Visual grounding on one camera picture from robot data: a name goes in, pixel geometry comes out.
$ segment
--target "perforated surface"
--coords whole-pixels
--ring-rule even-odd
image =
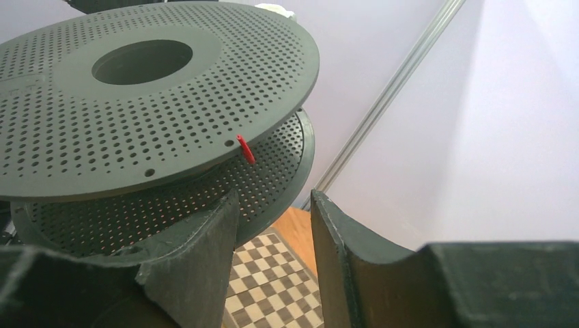
[[[107,53],[154,39],[185,43],[193,58],[147,83],[93,77]],[[231,3],[122,8],[6,42],[0,199],[87,200],[200,172],[233,156],[237,143],[229,141],[237,134],[251,144],[287,119],[311,91],[318,66],[302,27]]]
[[[253,147],[192,182],[84,202],[13,203],[14,225],[25,243],[76,256],[111,254],[203,211],[234,188],[240,198],[238,245],[265,230],[293,202],[313,160],[313,132],[303,111]]]

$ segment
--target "red plastic piece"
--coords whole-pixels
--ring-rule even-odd
[[[241,152],[243,153],[243,156],[245,156],[247,163],[251,165],[255,164],[255,157],[253,156],[251,149],[249,149],[249,145],[245,142],[245,139],[243,139],[241,135],[237,135],[237,141],[239,141],[239,144],[241,145]]]

